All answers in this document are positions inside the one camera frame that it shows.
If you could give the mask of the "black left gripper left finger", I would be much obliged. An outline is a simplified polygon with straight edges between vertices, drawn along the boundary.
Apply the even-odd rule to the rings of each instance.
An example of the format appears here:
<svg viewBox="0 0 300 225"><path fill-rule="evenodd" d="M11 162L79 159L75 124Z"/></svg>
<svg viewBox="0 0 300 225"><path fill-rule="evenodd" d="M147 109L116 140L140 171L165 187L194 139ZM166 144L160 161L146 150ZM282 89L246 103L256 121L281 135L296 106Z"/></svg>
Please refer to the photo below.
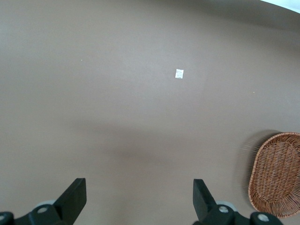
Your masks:
<svg viewBox="0 0 300 225"><path fill-rule="evenodd" d="M12 212L0 213L2 225L72 225L86 204L86 179L77 178L53 204L35 207L15 218Z"/></svg>

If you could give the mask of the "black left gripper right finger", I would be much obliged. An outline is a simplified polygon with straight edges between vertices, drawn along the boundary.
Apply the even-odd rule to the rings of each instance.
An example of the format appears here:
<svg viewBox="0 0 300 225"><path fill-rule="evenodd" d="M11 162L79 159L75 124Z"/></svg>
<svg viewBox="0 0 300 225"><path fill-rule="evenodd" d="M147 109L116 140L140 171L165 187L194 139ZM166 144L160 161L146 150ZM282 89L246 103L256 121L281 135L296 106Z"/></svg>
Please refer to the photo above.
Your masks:
<svg viewBox="0 0 300 225"><path fill-rule="evenodd" d="M193 206L198 217L195 225L281 225L275 216L253 212L249 218L242 216L225 204L214 200L202 179L193 181Z"/></svg>

